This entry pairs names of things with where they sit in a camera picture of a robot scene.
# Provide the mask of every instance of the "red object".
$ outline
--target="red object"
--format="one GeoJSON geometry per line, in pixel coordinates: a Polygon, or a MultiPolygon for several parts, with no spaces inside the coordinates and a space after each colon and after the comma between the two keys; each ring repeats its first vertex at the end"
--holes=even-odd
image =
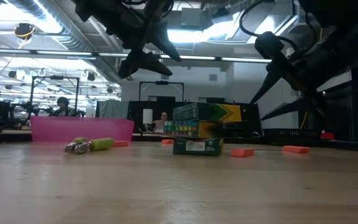
{"type": "Polygon", "coordinates": [[[114,147],[128,147],[129,143],[127,141],[115,141],[114,147]]]}
{"type": "Polygon", "coordinates": [[[334,134],[333,133],[321,133],[320,139],[334,140],[334,134]]]}
{"type": "Polygon", "coordinates": [[[230,156],[234,157],[245,157],[245,156],[253,156],[254,150],[253,149],[232,149],[230,151],[230,156]]]}
{"type": "Polygon", "coordinates": [[[309,153],[309,147],[301,146],[283,146],[283,151],[285,152],[294,152],[294,153],[309,153]]]}
{"type": "Polygon", "coordinates": [[[31,117],[33,142],[65,142],[82,137],[132,141],[134,122],[126,119],[31,117]]]}
{"type": "Polygon", "coordinates": [[[161,144],[173,144],[173,139],[164,139],[161,141],[161,144]]]}

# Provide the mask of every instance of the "wooden table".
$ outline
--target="wooden table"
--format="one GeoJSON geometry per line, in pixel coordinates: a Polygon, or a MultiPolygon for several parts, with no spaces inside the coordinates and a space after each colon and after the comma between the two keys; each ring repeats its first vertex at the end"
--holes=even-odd
{"type": "Polygon", "coordinates": [[[254,157],[1,144],[0,224],[358,223],[358,152],[247,147],[254,157]]]}

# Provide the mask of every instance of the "orange foam block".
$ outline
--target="orange foam block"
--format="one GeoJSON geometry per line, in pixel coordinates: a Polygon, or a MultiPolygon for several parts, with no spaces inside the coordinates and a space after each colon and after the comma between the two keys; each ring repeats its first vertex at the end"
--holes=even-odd
{"type": "Polygon", "coordinates": [[[173,144],[173,139],[164,139],[161,141],[161,144],[173,144]]]}
{"type": "Polygon", "coordinates": [[[294,153],[309,153],[309,147],[301,146],[283,146],[284,152],[294,152],[294,153]]]}
{"type": "Polygon", "coordinates": [[[127,141],[115,141],[114,147],[127,147],[129,143],[127,141]]]}
{"type": "Polygon", "coordinates": [[[232,149],[230,151],[230,156],[234,157],[245,157],[245,156],[253,156],[254,150],[253,149],[232,149]]]}

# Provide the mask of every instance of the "pink plastic bin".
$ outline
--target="pink plastic bin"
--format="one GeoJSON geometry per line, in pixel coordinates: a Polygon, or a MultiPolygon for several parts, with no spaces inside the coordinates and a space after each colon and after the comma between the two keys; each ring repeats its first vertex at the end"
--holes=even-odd
{"type": "Polygon", "coordinates": [[[31,133],[33,142],[70,142],[78,137],[130,142],[134,124],[126,119],[33,116],[31,133]]]}

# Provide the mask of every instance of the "person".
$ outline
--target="person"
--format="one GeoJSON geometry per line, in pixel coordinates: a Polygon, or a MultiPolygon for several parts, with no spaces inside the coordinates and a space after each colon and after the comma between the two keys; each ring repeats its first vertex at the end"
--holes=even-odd
{"type": "Polygon", "coordinates": [[[65,97],[59,97],[57,99],[57,105],[59,106],[59,110],[57,110],[54,115],[59,117],[64,116],[78,116],[74,108],[69,107],[69,101],[65,97]]]}
{"type": "Polygon", "coordinates": [[[167,119],[168,119],[168,114],[166,112],[162,112],[161,119],[153,122],[155,124],[154,132],[163,133],[164,125],[167,119]]]}

